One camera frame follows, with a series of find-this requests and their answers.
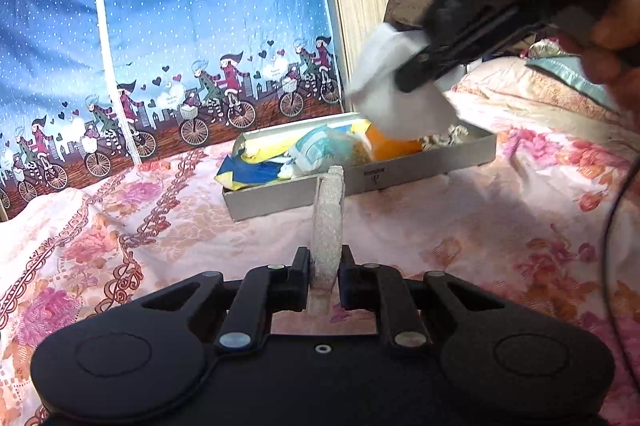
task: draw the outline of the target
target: white cloth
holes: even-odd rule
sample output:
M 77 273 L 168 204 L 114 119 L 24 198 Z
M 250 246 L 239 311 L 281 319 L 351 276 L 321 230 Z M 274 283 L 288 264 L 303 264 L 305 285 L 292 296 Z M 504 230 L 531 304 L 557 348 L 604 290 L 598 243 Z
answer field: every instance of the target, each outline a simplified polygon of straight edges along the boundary
M 410 93 L 396 87 L 396 70 L 428 44 L 422 31 L 398 32 L 381 24 L 364 44 L 347 95 L 358 112 L 393 139 L 447 133 L 456 111 L 432 80 Z

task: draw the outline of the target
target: teal fabric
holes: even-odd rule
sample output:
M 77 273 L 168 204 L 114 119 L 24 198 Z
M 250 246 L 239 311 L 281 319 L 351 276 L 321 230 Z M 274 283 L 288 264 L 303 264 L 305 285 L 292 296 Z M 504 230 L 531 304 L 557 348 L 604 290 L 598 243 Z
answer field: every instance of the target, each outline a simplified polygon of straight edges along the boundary
M 607 90 L 602 85 L 591 83 L 585 77 L 584 70 L 582 70 L 582 65 L 580 64 L 580 57 L 578 56 L 536 58 L 535 60 L 527 61 L 527 66 L 551 73 L 561 82 L 591 98 L 598 105 L 612 111 L 618 111 L 617 105 L 613 102 Z

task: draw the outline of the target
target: floral pillow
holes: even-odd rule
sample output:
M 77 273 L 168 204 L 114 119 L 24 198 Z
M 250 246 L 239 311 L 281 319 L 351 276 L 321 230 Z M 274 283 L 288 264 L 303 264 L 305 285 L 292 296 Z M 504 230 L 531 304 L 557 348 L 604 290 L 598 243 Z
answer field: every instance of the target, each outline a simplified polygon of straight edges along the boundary
M 487 99 L 500 95 L 516 96 L 625 129 L 635 128 L 633 119 L 628 114 L 602 107 L 556 77 L 527 67 L 527 61 L 522 58 L 496 58 L 484 62 L 463 77 L 452 90 L 480 95 Z

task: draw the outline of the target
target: black robotic gripper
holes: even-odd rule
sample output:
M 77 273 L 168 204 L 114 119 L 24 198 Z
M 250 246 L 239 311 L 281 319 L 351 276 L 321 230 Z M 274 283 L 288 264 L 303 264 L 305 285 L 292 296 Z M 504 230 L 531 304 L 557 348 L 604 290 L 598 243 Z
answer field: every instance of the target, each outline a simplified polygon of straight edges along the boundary
M 596 336 L 441 271 L 338 273 L 366 336 L 270 334 L 302 311 L 309 251 L 243 280 L 207 271 L 65 327 L 31 363 L 47 426 L 605 425 L 614 373 Z

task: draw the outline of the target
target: white vertical strip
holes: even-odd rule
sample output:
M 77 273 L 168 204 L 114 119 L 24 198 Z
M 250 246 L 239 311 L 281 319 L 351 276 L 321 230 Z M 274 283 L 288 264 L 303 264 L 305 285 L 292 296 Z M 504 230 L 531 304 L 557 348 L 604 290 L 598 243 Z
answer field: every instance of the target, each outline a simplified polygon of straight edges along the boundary
M 100 51 L 102 53 L 102 64 L 104 67 L 104 79 L 107 82 L 107 92 L 111 96 L 113 108 L 116 111 L 120 128 L 127 143 L 127 148 L 133 159 L 133 164 L 142 164 L 136 143 L 127 125 L 124 109 L 118 96 L 116 73 L 113 69 L 113 58 L 111 56 L 111 45 L 109 44 L 109 31 L 107 29 L 107 11 L 104 7 L 104 0 L 95 0 L 95 9 L 98 13 L 98 34 L 100 35 Z

